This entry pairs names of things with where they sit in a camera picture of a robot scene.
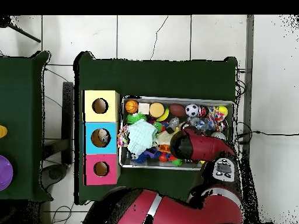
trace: green table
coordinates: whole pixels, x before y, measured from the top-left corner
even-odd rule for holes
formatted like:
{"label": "green table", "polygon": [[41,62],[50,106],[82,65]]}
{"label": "green table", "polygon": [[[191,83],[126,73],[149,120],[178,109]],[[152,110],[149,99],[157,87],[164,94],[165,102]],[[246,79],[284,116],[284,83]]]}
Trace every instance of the green table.
{"label": "green table", "polygon": [[13,167],[13,180],[0,191],[2,200],[51,200],[39,183],[42,150],[42,73],[48,52],[31,58],[0,57],[0,155]]}
{"label": "green table", "polygon": [[147,188],[186,200],[198,171],[121,168],[117,185],[83,185],[82,90],[115,90],[125,95],[235,101],[237,60],[129,61],[75,59],[75,202],[99,200],[116,186]]}

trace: shape sorter box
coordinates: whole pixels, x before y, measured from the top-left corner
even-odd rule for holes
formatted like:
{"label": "shape sorter box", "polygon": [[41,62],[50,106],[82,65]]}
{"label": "shape sorter box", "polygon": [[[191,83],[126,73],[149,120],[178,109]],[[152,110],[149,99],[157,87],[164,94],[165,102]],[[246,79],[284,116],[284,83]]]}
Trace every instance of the shape sorter box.
{"label": "shape sorter box", "polygon": [[[119,94],[114,90],[83,90],[84,108],[82,109],[85,122],[118,122]],[[103,113],[95,110],[95,101],[100,99],[104,106]]]}
{"label": "shape sorter box", "polygon": [[[85,122],[85,152],[87,155],[116,154],[118,122]],[[110,141],[105,147],[98,148],[92,143],[92,134],[95,130],[104,129],[110,135]]]}
{"label": "shape sorter box", "polygon": [[[117,183],[120,175],[120,166],[117,154],[107,155],[86,155],[84,185],[100,186],[112,185]],[[105,162],[107,165],[107,174],[98,176],[95,173],[95,166],[99,162]]]}

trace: pink cube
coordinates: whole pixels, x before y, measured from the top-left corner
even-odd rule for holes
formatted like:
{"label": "pink cube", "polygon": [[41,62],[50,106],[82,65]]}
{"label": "pink cube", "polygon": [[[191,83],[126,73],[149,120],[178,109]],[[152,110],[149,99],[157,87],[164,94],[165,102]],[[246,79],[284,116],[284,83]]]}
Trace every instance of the pink cube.
{"label": "pink cube", "polygon": [[119,175],[120,166],[116,154],[86,155],[84,185],[116,184]]}

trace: circular hole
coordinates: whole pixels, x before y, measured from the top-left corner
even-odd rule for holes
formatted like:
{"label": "circular hole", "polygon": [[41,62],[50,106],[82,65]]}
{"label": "circular hole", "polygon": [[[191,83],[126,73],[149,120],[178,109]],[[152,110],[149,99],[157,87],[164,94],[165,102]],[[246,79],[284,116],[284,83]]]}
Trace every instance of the circular hole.
{"label": "circular hole", "polygon": [[106,176],[109,172],[109,166],[106,162],[97,162],[93,167],[93,171],[98,176]]}
{"label": "circular hole", "polygon": [[92,109],[94,110],[95,113],[103,114],[108,110],[108,102],[103,98],[97,98],[92,103]]}
{"label": "circular hole", "polygon": [[106,129],[96,129],[91,135],[93,145],[98,148],[106,147],[111,140],[111,136]]}

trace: green toy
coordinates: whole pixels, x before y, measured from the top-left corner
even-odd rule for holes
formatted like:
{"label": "green toy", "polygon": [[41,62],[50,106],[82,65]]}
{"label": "green toy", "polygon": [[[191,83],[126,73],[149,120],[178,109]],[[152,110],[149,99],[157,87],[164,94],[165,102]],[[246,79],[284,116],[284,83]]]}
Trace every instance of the green toy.
{"label": "green toy", "polygon": [[178,167],[183,164],[183,160],[181,160],[181,159],[173,160],[172,164],[175,165],[176,167]]}
{"label": "green toy", "polygon": [[162,131],[162,124],[160,122],[154,122],[153,126],[156,127],[156,129],[158,130],[158,132]]}
{"label": "green toy", "polygon": [[134,124],[140,119],[144,119],[145,121],[147,120],[147,116],[145,116],[142,113],[134,113],[134,114],[128,114],[127,116],[127,123],[128,124]]}

